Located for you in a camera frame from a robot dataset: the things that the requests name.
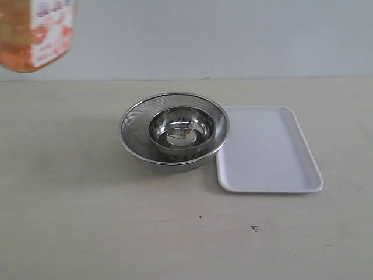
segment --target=plastic jar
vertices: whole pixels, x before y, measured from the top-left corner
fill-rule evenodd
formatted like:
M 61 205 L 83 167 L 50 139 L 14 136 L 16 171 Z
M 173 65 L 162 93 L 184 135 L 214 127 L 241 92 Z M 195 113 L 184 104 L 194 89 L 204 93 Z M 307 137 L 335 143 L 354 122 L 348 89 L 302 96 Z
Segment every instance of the plastic jar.
M 0 0 L 0 64 L 34 72 L 71 47 L 76 0 Z

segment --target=white plastic tray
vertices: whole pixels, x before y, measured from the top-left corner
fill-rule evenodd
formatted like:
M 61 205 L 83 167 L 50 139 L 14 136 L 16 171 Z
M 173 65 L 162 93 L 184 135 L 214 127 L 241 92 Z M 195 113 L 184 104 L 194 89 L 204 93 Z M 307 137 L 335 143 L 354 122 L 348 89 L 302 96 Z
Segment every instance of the white plastic tray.
M 321 190 L 321 174 L 292 110 L 280 106 L 224 109 L 231 131 L 217 154 L 223 188 L 235 193 Z

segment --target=beige table surface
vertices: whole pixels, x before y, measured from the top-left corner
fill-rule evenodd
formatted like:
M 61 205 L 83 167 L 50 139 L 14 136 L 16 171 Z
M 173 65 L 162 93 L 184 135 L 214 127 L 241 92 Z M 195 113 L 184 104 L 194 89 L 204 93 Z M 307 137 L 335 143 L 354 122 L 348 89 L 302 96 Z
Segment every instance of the beige table surface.
M 291 107 L 323 190 L 230 194 L 215 162 L 145 170 L 118 120 L 174 90 Z M 0 129 L 1 280 L 373 279 L 373 78 L 0 82 Z

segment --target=small dark speck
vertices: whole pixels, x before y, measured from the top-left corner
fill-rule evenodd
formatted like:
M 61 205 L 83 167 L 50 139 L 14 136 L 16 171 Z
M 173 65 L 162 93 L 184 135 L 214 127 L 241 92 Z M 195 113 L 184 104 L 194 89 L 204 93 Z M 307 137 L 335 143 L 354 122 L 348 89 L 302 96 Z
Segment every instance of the small dark speck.
M 251 229 L 252 229 L 254 232 L 259 232 L 259 226 L 251 226 Z

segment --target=metal bowl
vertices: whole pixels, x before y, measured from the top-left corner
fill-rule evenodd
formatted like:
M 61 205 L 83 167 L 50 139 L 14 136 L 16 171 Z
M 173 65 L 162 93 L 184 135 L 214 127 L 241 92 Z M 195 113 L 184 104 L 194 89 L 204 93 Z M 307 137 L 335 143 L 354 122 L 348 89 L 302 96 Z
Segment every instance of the metal bowl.
M 209 147 L 196 158 L 182 161 L 167 158 L 149 137 L 154 116 L 177 107 L 199 109 L 199 113 L 205 112 L 213 120 L 215 129 L 207 140 Z M 131 155 L 149 167 L 159 172 L 178 173 L 191 171 L 212 160 L 226 142 L 229 130 L 227 113 L 214 101 L 192 93 L 171 92 L 150 96 L 128 109 L 119 124 L 119 138 Z
M 215 134 L 215 122 L 205 111 L 177 106 L 150 121 L 151 143 L 169 160 L 181 162 L 202 156 Z

